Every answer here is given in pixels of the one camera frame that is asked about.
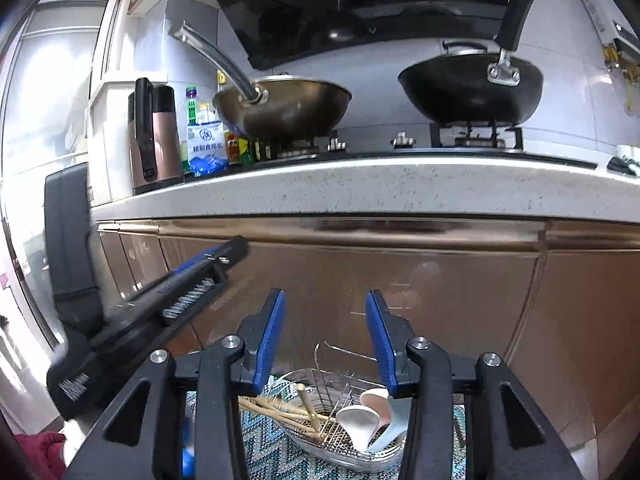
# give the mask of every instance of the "black frying pan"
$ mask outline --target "black frying pan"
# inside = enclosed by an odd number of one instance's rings
[[[511,52],[520,43],[532,3],[509,0],[495,38],[500,54],[473,42],[445,42],[447,54],[403,70],[398,81],[415,107],[442,126],[511,126],[529,119],[542,97],[542,72]],[[460,46],[466,50],[449,51]]]

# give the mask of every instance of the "white ceramic spoon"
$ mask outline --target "white ceramic spoon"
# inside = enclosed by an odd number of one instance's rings
[[[380,416],[366,406],[347,406],[335,414],[338,423],[351,437],[353,449],[364,453],[380,423]]]
[[[371,444],[367,452],[377,453],[385,449],[398,436],[406,431],[409,425],[409,415],[411,413],[411,399],[394,399],[389,397],[389,411],[391,412],[391,423],[388,425],[382,435]]]
[[[372,388],[360,394],[360,403],[363,406],[371,408],[380,416],[377,430],[391,422],[391,410],[389,410],[387,400],[388,396],[389,392],[386,388]]]

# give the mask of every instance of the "patterned rug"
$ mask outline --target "patterned rug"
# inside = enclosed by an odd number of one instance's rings
[[[188,393],[188,406],[194,407],[195,393]],[[465,478],[465,410],[453,406],[460,431],[453,437],[451,477]],[[242,436],[251,480],[395,480],[400,464],[377,473],[357,473],[330,464],[300,449],[272,418],[241,412]]]

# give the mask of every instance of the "wok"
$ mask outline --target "wok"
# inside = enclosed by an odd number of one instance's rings
[[[235,88],[213,99],[233,133],[252,140],[302,140],[326,136],[340,121],[351,93],[334,83],[291,75],[251,82],[220,49],[183,23],[169,34],[216,65]]]
[[[542,72],[511,53],[532,3],[509,0],[495,38],[499,53],[479,43],[444,42],[446,54],[403,70],[398,81],[414,106],[441,126],[511,126],[529,119],[542,97]],[[452,52],[454,47],[465,49]]]

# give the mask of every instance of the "dish drying rack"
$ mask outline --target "dish drying rack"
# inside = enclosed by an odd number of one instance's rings
[[[402,458],[404,436],[396,439],[380,452],[359,452],[353,449],[351,439],[336,422],[335,414],[342,408],[352,404],[360,404],[360,394],[370,388],[384,388],[381,384],[372,383],[351,375],[338,374],[322,370],[318,364],[318,349],[325,346],[351,356],[375,361],[369,357],[343,348],[332,346],[326,341],[316,344],[314,362],[316,368],[294,370],[282,377],[270,381],[262,391],[262,396],[277,410],[284,413],[301,413],[303,401],[298,394],[298,384],[304,384],[308,398],[319,417],[320,432],[315,433],[310,420],[300,421],[308,431],[297,425],[292,427],[277,421],[285,433],[311,455],[322,460],[343,466],[357,472],[373,473],[390,468]],[[383,428],[372,439],[374,442],[382,434]]]

